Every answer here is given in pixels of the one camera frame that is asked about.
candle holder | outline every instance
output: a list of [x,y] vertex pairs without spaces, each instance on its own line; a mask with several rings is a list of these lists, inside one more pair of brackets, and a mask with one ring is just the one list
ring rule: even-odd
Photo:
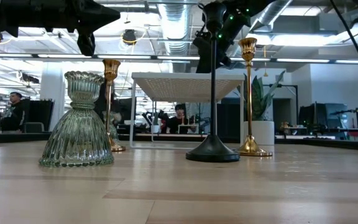
[[104,78],[86,72],[67,72],[71,109],[53,129],[40,165],[73,167],[111,164],[109,137],[93,111]]
[[[110,137],[112,138],[112,140],[116,143],[119,144],[120,140],[118,138],[118,132],[117,132],[117,128],[114,125],[114,122],[116,120],[116,116],[117,113],[115,112],[110,112],[110,121],[109,121],[109,125],[110,125]],[[103,111],[103,118],[105,121],[107,121],[107,117],[106,117],[106,112]]]
[[204,6],[205,24],[211,33],[211,134],[195,149],[186,153],[186,159],[199,162],[237,162],[238,152],[234,152],[223,144],[216,131],[216,37],[223,26],[223,14],[226,7],[219,1]]
[[242,156],[272,156],[272,152],[261,149],[252,136],[252,86],[251,86],[251,66],[252,59],[255,55],[255,46],[257,39],[249,37],[239,41],[242,51],[242,58],[246,61],[247,66],[247,117],[248,117],[248,135],[246,142],[239,148],[239,153]]
[[110,111],[111,111],[111,85],[115,78],[117,78],[118,75],[118,67],[120,66],[121,62],[113,59],[104,59],[104,78],[106,79],[106,100],[107,100],[107,108],[106,108],[106,119],[105,119],[105,125],[106,125],[106,131],[109,136],[109,141],[111,145],[111,151],[112,152],[119,152],[119,151],[125,151],[126,148],[124,146],[118,145],[117,142],[114,141],[114,139],[111,137],[110,132]]

dark jacket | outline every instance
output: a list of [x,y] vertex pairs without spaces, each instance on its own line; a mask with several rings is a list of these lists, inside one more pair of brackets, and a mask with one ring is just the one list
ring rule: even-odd
[[[104,83],[100,86],[100,91],[99,91],[99,98],[94,102],[94,111],[96,112],[96,114],[99,115],[100,119],[104,122],[104,116],[103,116],[103,111],[106,111],[107,108],[107,100],[106,97],[104,95],[104,92],[106,91],[106,81],[104,81]],[[120,113],[121,112],[121,107],[119,105],[119,100],[113,100],[112,98],[115,96],[114,94],[114,88],[112,87],[112,93],[111,93],[111,111],[112,112],[116,112],[116,113]]]
[[[184,119],[183,120],[183,124],[188,124],[189,120],[188,119]],[[179,125],[182,124],[182,120],[177,118],[177,117],[173,117],[170,118],[167,122],[167,127],[169,128],[169,133],[170,134],[176,134],[179,131],[179,134],[187,134],[188,128],[181,128],[179,129]]]
[[21,101],[11,105],[1,121],[2,131],[23,130],[24,117],[24,108]]

white pillar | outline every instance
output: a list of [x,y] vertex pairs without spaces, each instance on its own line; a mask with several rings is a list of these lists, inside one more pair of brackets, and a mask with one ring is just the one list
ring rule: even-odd
[[54,101],[49,131],[52,131],[65,112],[66,80],[60,62],[44,62],[41,78],[40,99]]

gold candlestick holder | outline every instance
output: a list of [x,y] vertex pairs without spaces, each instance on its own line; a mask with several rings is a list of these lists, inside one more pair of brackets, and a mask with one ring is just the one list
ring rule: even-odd
[[251,87],[251,66],[252,59],[255,55],[255,46],[257,39],[249,37],[239,41],[242,51],[242,58],[246,61],[247,66],[247,117],[248,117],[248,135],[246,142],[239,148],[239,153],[242,156],[272,156],[272,152],[261,149],[252,136],[252,87]]
[[110,133],[110,111],[111,111],[111,85],[115,78],[117,78],[118,74],[118,67],[120,66],[121,62],[113,59],[104,59],[104,78],[106,79],[106,100],[107,100],[107,108],[106,108],[106,131],[109,136],[111,151],[112,152],[120,152],[125,151],[126,148],[124,146],[118,145],[114,142],[113,138],[111,137]]

potted plant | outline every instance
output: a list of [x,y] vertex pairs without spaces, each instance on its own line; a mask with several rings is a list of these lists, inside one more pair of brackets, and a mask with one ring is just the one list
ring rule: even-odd
[[[272,146],[274,145],[274,122],[269,121],[266,117],[266,110],[272,104],[274,97],[274,90],[278,87],[278,83],[283,79],[285,71],[283,71],[278,80],[270,86],[269,91],[264,93],[264,84],[262,78],[255,78],[251,84],[252,97],[252,135],[260,145]],[[244,81],[244,93],[247,93],[247,75]],[[247,98],[244,98],[244,109],[247,114]],[[244,122],[244,134],[248,135],[248,121]]]

